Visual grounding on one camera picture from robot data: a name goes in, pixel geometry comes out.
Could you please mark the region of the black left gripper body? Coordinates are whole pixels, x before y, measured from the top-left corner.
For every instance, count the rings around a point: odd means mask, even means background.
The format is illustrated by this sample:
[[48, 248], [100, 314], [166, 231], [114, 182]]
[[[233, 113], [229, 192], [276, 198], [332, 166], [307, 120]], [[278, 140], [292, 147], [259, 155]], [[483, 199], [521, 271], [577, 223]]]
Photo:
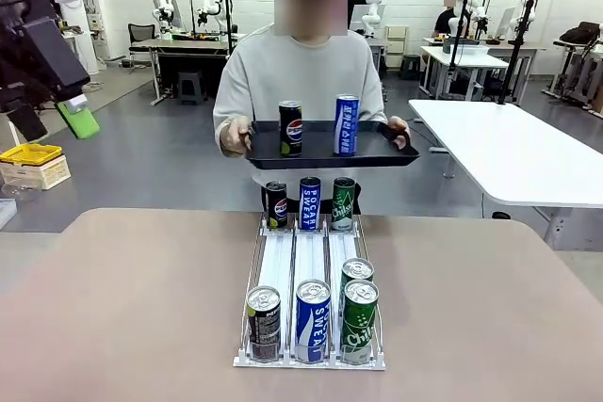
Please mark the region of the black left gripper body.
[[1, 25], [1, 86], [67, 102], [83, 94], [90, 76], [49, 17]]

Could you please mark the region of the person's right hand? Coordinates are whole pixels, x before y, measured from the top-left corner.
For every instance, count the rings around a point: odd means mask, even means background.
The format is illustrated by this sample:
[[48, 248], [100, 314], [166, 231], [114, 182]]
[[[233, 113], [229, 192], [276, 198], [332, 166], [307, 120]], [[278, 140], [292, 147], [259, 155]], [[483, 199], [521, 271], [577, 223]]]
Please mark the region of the person's right hand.
[[220, 148], [230, 157], [240, 157], [252, 149], [252, 127], [247, 117], [231, 119], [220, 131]]

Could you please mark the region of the person's left hand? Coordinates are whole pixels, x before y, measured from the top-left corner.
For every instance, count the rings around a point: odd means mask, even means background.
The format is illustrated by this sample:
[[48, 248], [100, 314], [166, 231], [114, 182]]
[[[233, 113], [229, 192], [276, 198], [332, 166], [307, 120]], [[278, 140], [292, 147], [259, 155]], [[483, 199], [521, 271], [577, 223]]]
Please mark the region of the person's left hand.
[[393, 134], [392, 142], [396, 144], [399, 150], [404, 149], [410, 141], [407, 122], [398, 116], [392, 116], [388, 120], [387, 127]]

